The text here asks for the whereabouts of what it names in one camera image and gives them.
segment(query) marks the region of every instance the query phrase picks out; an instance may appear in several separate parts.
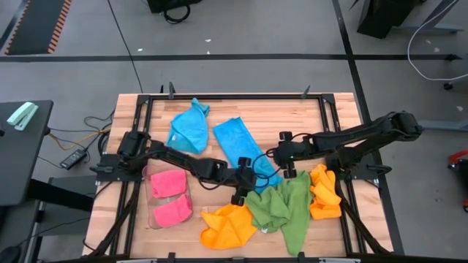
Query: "concrete floor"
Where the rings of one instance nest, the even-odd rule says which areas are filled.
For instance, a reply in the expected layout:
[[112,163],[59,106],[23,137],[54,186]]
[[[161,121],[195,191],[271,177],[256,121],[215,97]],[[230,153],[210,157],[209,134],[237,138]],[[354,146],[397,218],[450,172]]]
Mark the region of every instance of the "concrete floor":
[[[192,6],[187,22],[167,24],[152,15],[144,1],[111,0],[123,35],[134,56],[192,54],[315,53],[344,54],[332,1],[329,0],[203,0]],[[354,54],[405,54],[410,34],[392,31],[386,39],[356,33],[362,3],[340,0]],[[416,7],[405,24],[420,23],[439,0]],[[7,27],[20,0],[0,2],[0,31]],[[468,1],[460,1],[443,22],[468,28]],[[414,41],[413,53],[466,52],[468,32],[457,35],[424,34]],[[73,1],[56,52],[49,56],[125,56],[106,0]],[[416,61],[425,74],[453,77],[467,73],[464,61]],[[339,60],[229,60],[137,61],[145,92],[158,92],[174,82],[177,92],[354,92],[347,61]],[[452,91],[420,77],[407,61],[357,61],[372,118],[406,110],[418,120],[468,118],[468,83]],[[50,127],[82,129],[87,115],[107,116],[118,94],[140,92],[131,62],[0,63],[0,101],[52,99]],[[78,140],[82,134],[60,134]],[[407,255],[468,259],[461,208],[466,193],[449,171],[447,157],[465,150],[468,134],[425,131],[413,143],[394,143],[381,150],[390,195]],[[46,137],[41,157],[55,163],[67,157]],[[90,175],[91,162],[69,172],[38,161],[34,178]],[[80,236],[45,238],[40,258],[76,258]]]

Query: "wooden table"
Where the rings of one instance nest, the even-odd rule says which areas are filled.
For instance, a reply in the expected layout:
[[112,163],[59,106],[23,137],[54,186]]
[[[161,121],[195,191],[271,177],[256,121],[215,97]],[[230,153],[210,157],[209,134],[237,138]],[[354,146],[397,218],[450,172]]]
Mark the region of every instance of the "wooden table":
[[[339,93],[334,95],[341,128],[348,129],[361,124],[353,94]],[[108,153],[117,151],[124,133],[130,130],[135,114],[136,99],[137,94],[121,94],[119,96],[107,147]],[[200,102],[207,103],[211,107],[207,117],[210,127],[208,147],[201,156],[226,159],[211,128],[234,117],[242,117],[247,129],[263,151],[277,145],[281,131],[291,131],[293,134],[322,131],[317,100],[220,99],[201,100]],[[151,138],[165,142],[170,122],[174,116],[189,108],[189,100],[163,100],[154,103],[151,116]],[[323,160],[298,161],[295,165],[298,170],[310,171],[320,162]],[[159,166],[161,171],[174,168],[162,161],[150,160],[149,164]],[[189,175],[187,178],[193,201],[193,216],[183,224],[166,229],[155,230],[148,226],[146,192],[142,184],[132,241],[132,258],[167,258],[169,252],[175,252],[177,257],[184,258],[290,256],[281,231],[268,235],[257,231],[242,248],[216,251],[204,247],[200,243],[200,232],[206,225],[200,216],[200,211],[208,209],[208,211],[213,212],[229,203],[234,188],[222,186],[215,191],[206,191],[200,187],[193,176]],[[391,250],[390,235],[377,188],[363,181],[354,181],[353,183],[363,223],[383,247]],[[86,236],[86,242],[91,247],[96,247],[99,244],[115,221],[120,190],[121,183],[115,182],[105,189],[95,201]],[[353,248],[357,251],[355,230],[351,220],[348,222]],[[125,224],[121,230],[118,253],[123,251],[126,230],[127,225]],[[311,220],[302,251],[306,256],[344,256],[339,219]],[[84,248],[83,253],[88,254],[90,250]]]

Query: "clear plastic container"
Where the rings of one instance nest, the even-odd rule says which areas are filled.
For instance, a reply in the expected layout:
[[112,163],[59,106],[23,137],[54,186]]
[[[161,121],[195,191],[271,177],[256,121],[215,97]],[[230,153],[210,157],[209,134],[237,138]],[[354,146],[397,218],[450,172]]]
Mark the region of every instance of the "clear plastic container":
[[170,202],[176,201],[177,199],[179,199],[184,194],[186,195],[186,197],[187,197],[187,199],[189,201],[189,207],[190,207],[190,210],[191,210],[190,215],[184,221],[189,220],[192,217],[192,214],[193,214],[192,198],[190,197],[189,182],[188,182],[187,179],[185,180],[186,187],[185,187],[185,192],[184,193],[176,194],[175,196],[171,196],[171,197],[162,197],[162,198],[158,198],[158,197],[155,197],[153,195],[153,186],[151,184],[151,176],[155,175],[155,174],[158,174],[160,172],[165,172],[165,171],[162,170],[160,166],[150,165],[150,164],[147,165],[145,168],[143,168],[143,171],[142,171],[144,181],[145,181],[146,199],[147,199],[147,204],[148,204],[148,225],[152,229],[161,229],[163,227],[171,227],[171,226],[161,226],[161,225],[159,225],[158,222],[156,221],[156,218],[155,218],[155,215],[154,215],[153,211],[157,207],[161,207],[161,206],[166,205],[166,204],[168,204]]

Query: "blue towel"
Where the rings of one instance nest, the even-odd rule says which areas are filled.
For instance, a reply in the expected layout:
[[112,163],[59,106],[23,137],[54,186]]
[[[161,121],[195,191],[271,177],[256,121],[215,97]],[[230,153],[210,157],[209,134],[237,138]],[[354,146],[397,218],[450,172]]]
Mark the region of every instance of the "blue towel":
[[[213,133],[233,168],[238,167],[239,157],[248,157],[253,164],[253,161],[263,154],[240,118],[232,118],[215,126]],[[263,177],[272,175],[275,172],[266,156],[260,157],[255,162],[254,170]],[[282,179],[279,175],[274,175],[269,178],[268,185],[266,185],[267,179],[257,177],[255,191],[261,193],[268,186],[278,185]]]
[[208,124],[206,116],[210,106],[192,99],[192,107],[174,117],[170,122],[167,146],[190,153],[200,154],[208,145]]

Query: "table leg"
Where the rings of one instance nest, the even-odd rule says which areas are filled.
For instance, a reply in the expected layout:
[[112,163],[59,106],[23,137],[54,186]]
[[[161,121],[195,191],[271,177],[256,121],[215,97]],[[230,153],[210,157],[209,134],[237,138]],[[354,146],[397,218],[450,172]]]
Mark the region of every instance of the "table leg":
[[29,182],[27,196],[28,198],[38,199],[56,205],[64,205],[78,210],[88,212],[93,210],[93,198],[35,179],[31,179]]

